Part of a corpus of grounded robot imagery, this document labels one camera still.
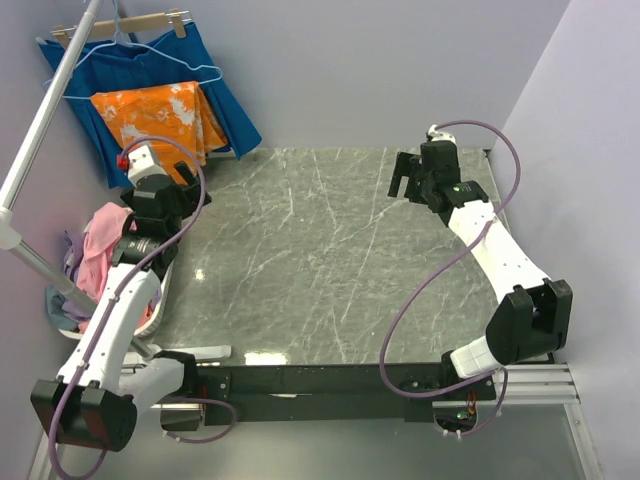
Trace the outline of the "pink t-shirt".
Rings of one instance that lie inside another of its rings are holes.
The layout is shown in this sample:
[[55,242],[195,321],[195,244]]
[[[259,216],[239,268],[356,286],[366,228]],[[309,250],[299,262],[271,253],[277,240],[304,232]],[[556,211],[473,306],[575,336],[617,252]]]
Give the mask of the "pink t-shirt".
[[94,213],[86,230],[76,285],[96,303],[107,282],[114,248],[131,213],[130,208],[108,202]]

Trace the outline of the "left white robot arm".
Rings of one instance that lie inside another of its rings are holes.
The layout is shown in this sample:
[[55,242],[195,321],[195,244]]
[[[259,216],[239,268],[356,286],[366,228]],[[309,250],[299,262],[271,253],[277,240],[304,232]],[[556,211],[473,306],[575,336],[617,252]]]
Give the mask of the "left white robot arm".
[[141,371],[121,376],[143,310],[160,289],[179,241],[211,200],[200,167],[180,162],[177,170],[182,185],[156,164],[129,170],[134,186],[122,198],[132,212],[103,295],[57,377],[37,381],[31,393],[51,451],[66,444],[118,452],[131,439],[140,414],[166,396],[186,402],[199,392],[196,358],[190,353],[153,352]]

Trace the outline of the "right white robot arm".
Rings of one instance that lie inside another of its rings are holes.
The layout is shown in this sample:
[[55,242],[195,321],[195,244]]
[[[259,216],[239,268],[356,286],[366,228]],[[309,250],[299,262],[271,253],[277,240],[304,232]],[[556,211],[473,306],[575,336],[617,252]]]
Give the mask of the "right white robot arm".
[[477,182],[462,180],[454,142],[428,140],[417,154],[399,152],[388,194],[437,214],[469,248],[498,301],[484,334],[444,355],[438,377],[444,395],[460,399],[474,377],[565,346],[572,289],[529,259]]

